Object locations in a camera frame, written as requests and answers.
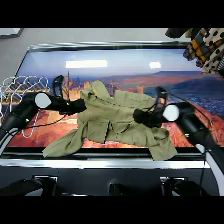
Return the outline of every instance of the netting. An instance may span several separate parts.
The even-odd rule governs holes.
[[[48,86],[48,79],[46,77],[37,76],[17,76],[6,78],[2,85],[0,85],[0,122],[4,120],[6,114],[11,112],[13,106],[18,105],[23,96],[29,92],[50,92]],[[36,123],[38,113],[35,117],[34,123]],[[29,136],[22,134],[24,138],[29,138],[33,134],[31,131]]]

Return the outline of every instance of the blue sky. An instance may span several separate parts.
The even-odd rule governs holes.
[[[159,71],[201,71],[195,60],[183,57],[184,49],[127,49],[83,50],[28,53],[18,75],[56,77],[71,76],[106,77],[114,75],[143,75]],[[107,60],[106,68],[66,68],[66,61]],[[159,61],[160,69],[150,69],[150,62]]]

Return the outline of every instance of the screen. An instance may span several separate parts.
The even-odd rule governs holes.
[[[162,86],[197,106],[212,122],[216,142],[224,145],[224,81],[217,74],[201,74],[195,61],[183,57],[184,49],[125,49],[31,52],[18,71],[18,76],[46,77],[52,92],[52,81],[64,76],[63,97],[76,100],[90,82],[101,80],[113,96],[117,89],[155,97],[155,87]],[[46,147],[72,129],[77,129],[77,114],[60,122],[27,129],[9,146]],[[29,125],[54,122],[62,116],[56,111],[41,110]],[[175,147],[192,147],[175,123],[163,124],[170,132]],[[85,139],[84,148],[131,148],[119,142],[105,144]]]

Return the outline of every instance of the white floor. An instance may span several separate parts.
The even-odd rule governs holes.
[[[31,44],[91,41],[190,41],[165,36],[167,28],[25,28],[20,37],[0,39],[0,84],[14,76]]]

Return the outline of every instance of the olive green shirt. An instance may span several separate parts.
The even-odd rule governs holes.
[[[110,97],[100,81],[91,83],[88,89],[80,92],[80,96],[87,109],[78,115],[78,130],[72,130],[49,144],[43,151],[44,157],[75,153],[85,138],[99,143],[110,140],[148,147],[154,160],[167,160],[177,153],[166,129],[148,128],[134,121],[134,110],[151,107],[154,98],[121,90],[116,90],[114,97]]]

